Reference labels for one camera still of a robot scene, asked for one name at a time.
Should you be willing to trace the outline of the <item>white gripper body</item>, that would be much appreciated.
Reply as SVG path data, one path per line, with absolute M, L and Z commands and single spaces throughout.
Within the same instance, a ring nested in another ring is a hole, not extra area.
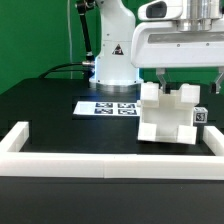
M 139 7 L 138 18 L 135 67 L 224 67 L 221 0 L 152 0 Z

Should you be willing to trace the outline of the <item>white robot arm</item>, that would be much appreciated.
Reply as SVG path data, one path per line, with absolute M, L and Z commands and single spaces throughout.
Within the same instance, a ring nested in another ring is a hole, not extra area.
M 163 91 L 168 68 L 216 67 L 211 91 L 224 82 L 224 9 L 221 0 L 152 0 L 133 14 L 122 0 L 78 0 L 86 45 L 93 67 L 93 87 L 120 91 L 138 85 L 141 68 L 154 68 Z M 101 15 L 101 50 L 92 53 L 85 15 L 98 8 Z

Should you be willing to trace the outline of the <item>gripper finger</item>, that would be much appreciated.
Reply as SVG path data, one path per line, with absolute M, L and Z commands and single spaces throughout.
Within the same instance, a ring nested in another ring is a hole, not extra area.
M 171 93 L 171 84 L 165 80 L 166 69 L 165 68 L 157 68 L 156 76 L 161 84 L 162 91 L 164 94 Z
M 224 81 L 224 67 L 218 68 L 218 76 L 216 79 L 210 83 L 210 92 L 213 94 L 219 94 L 221 89 L 221 84 Z

